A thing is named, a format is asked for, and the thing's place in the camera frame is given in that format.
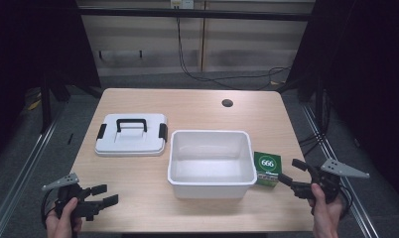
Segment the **black curtain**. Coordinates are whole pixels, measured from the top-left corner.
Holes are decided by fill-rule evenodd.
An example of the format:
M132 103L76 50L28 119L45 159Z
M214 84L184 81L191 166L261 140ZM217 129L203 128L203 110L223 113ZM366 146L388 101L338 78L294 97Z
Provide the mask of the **black curtain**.
M287 83L324 88L399 194L399 0L315 0Z
M100 85L76 0L0 0L0 153L30 88Z

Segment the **white wall socket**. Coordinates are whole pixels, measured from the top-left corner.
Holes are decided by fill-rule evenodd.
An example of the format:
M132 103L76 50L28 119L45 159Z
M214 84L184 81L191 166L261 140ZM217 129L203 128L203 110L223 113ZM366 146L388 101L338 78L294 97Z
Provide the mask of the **white wall socket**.
M194 0L170 0L172 9L187 9L193 10L195 8Z

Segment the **white plastic storage bin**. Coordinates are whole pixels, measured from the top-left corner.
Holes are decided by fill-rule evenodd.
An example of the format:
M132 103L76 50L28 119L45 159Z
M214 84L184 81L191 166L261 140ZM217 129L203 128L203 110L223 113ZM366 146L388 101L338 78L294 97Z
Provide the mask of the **white plastic storage bin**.
M244 131L175 131L168 182L177 198L243 197L257 182L249 135Z

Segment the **person's right hand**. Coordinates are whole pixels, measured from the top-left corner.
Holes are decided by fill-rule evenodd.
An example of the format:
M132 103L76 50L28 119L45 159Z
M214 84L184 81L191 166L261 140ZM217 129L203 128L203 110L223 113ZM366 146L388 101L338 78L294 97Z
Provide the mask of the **person's right hand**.
M326 203L326 196L321 187L311 184L314 200L309 206L314 210L313 234L315 238L338 238L338 224L342 214L342 201L339 196L331 203Z

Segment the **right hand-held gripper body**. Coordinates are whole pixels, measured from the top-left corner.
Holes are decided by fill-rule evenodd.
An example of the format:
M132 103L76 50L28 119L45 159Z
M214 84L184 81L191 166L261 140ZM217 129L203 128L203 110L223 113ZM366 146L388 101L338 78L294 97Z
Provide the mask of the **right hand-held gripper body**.
M341 177L369 179L370 174L355 169L334 159L327 159L321 166L311 166L306 170L311 176L310 182L293 181L290 189L302 199L314 199L311 184L318 184L326 196L326 202L333 202L340 191Z

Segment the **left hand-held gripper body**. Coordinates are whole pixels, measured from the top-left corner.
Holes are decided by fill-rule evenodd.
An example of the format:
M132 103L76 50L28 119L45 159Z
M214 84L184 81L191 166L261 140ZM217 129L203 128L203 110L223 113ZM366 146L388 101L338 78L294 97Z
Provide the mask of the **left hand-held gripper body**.
M71 173L67 176L64 176L63 178L59 178L56 181L43 185L42 191L44 191L46 194L42 202L42 218L46 219L48 215L48 212L46 211L48 196L54 189L57 189L58 216L62 215L63 208L65 207L65 205L73 197L76 197L78 199L78 203L72 215L74 217L84 217L87 221L92 221L94 219L94 216L98 215L99 211L103 209L102 201L86 201L85 199L91 196L90 194L91 187L82 188L78 183L79 183L79 178L77 177L76 173Z

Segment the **person's left hand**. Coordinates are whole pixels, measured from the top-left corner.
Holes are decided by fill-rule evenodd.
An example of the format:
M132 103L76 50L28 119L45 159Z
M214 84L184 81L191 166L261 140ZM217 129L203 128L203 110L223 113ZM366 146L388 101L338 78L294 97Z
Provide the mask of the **person's left hand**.
M73 197L64 207L61 217L52 210L45 220L48 238L72 238L73 233L79 233L82 227L80 217L72 218L76 209L77 199Z

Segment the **green cardboard box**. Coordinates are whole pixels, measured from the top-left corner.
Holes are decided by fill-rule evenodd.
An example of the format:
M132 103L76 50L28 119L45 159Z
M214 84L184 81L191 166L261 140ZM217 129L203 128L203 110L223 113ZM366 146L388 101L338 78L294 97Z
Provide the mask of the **green cardboard box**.
M255 152L254 165L257 174L257 184L270 187L277 185L278 175L282 172L282 162L279 155Z

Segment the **metal floor rail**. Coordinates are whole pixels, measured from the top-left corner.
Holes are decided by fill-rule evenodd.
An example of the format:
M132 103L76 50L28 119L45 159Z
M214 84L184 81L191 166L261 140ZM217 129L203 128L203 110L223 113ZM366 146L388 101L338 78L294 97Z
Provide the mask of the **metal floor rail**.
M39 160L49 144L61 118L64 110L60 109L53 117L52 122L47 126L47 129L38 137L38 140L28 156L26 163L21 168L16 176L14 183L8 190L6 198L0 205L0 238L8 224L8 221L13 214L17 204L22 196L23 190L27 186L29 179L35 170Z
M317 145L322 149L326 160L334 159L340 162L329 139L322 134L322 130L317 125L317 117L312 108L309 105L303 105L302 108L313 133L317 137ZM380 238L372 219L369 217L366 208L350 182L351 179L359 178L341 177L339 181L340 190L343 192L342 198L346 202L348 212L354 217L364 238Z

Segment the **black horizontal metal bar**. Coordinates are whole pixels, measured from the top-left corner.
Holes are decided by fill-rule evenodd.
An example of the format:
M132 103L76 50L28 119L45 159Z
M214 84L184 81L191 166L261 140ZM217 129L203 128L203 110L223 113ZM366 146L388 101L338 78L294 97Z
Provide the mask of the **black horizontal metal bar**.
M269 20L307 22L314 19L312 14L268 13L217 10L186 9L134 9L134 8L78 8L80 15L89 16L125 16L125 17L170 17L198 19L236 19L236 20Z

